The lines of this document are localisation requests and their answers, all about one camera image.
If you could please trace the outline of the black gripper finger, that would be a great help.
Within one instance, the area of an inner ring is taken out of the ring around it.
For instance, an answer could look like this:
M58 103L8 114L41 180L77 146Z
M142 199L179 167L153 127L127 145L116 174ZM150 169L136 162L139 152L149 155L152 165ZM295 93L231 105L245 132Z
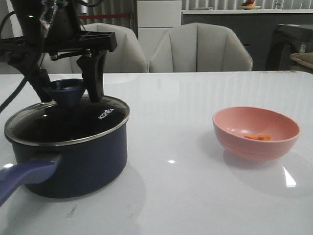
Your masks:
M90 56L82 55L77 61L91 102L99 102L104 95L103 72L106 50L96 50Z
M38 63L28 63L23 61L14 65L14 67L25 77L28 83L36 92L41 102L50 102L52 98L44 91L44 88L50 84L50 78L45 69L40 69Z

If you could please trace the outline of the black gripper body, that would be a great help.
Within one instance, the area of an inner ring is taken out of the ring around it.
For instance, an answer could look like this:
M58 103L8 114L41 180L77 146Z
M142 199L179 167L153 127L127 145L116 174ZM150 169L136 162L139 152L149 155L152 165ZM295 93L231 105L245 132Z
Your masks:
M48 53L51 60L56 61L78 55L90 56L96 50L113 52L115 49L116 36L114 32L79 31L76 36L69 40L59 43L44 42L43 48L40 48L39 43L28 43L23 36L1 39L0 58L3 59L13 53L30 54L41 51Z

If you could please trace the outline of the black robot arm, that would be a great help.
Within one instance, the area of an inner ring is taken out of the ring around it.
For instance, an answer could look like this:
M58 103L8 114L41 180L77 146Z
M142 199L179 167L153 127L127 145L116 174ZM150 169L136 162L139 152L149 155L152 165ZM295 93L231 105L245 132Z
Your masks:
M48 53L56 61L79 56L77 65L82 71L83 87L91 102L99 102L103 92L103 66L108 51L117 47L114 32L85 31L72 0L13 0L22 36L2 39L0 52L8 56L8 64L24 78L13 99L29 83L42 102L54 99L46 90L51 87L47 71L39 60Z

